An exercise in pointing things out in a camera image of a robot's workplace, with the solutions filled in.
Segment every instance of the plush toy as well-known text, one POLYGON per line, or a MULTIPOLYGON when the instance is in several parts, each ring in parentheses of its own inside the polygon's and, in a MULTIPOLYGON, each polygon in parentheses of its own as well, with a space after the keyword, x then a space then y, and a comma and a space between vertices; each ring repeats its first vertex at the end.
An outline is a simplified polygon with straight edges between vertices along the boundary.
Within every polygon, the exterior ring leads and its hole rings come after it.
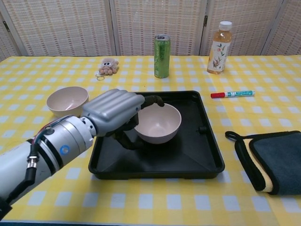
POLYGON ((101 75, 105 74, 105 75, 112 75, 115 74, 117 72, 117 68, 118 68, 118 61, 114 60, 113 58, 105 58, 103 59, 103 63, 101 68, 99 68, 99 73, 101 75))

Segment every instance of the yellow checkered tablecloth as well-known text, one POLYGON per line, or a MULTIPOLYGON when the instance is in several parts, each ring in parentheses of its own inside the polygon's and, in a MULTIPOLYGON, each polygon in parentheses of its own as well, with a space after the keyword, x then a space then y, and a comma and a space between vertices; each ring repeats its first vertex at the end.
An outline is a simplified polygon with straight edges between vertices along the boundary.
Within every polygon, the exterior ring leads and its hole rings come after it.
POLYGON ((225 72, 206 72, 205 56, 173 56, 157 79, 152 56, 116 56, 117 74, 95 78, 103 57, 10 57, 0 63, 0 153, 32 137, 53 115, 46 99, 66 86, 90 99, 112 88, 199 91, 226 169, 215 179, 105 181, 87 166, 91 148, 13 205, 6 221, 159 225, 300 225, 301 198, 254 191, 227 130, 241 135, 301 128, 301 56, 230 56, 225 72), (210 93, 255 90, 254 97, 210 93))

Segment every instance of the white bowl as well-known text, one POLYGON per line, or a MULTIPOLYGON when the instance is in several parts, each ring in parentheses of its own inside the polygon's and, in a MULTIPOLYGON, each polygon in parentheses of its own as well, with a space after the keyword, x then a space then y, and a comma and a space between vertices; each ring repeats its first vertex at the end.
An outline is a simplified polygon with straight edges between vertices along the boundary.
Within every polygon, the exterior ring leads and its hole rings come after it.
POLYGON ((72 86, 59 89, 47 99, 47 106, 57 117, 69 114, 80 116, 82 106, 89 100, 87 90, 82 87, 72 86))
POLYGON ((151 144, 162 144, 171 140, 182 121, 180 112, 173 106, 157 104, 138 112, 139 124, 135 127, 141 139, 151 144))

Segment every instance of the juice bottle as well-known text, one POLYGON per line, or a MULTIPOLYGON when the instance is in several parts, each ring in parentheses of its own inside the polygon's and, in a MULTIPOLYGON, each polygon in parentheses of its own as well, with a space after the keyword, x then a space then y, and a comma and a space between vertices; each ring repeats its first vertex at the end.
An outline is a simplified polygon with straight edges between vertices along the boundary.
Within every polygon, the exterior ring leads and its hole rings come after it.
POLYGON ((220 74, 224 70, 232 38, 232 34, 230 33, 231 27, 232 22, 221 21, 219 31, 213 35, 213 42, 207 66, 207 71, 209 73, 220 74))

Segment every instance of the robotic hand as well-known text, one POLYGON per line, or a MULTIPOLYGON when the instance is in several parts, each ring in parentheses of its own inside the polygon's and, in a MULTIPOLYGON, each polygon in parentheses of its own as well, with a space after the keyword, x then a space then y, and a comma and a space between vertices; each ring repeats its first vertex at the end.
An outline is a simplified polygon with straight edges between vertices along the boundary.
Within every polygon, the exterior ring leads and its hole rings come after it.
POLYGON ((81 118, 53 121, 33 139, 0 155, 0 220, 11 204, 90 148, 93 137, 113 136, 127 149, 138 148, 124 131, 138 125, 138 111, 154 103, 164 106, 158 96, 109 90, 84 104, 81 118))

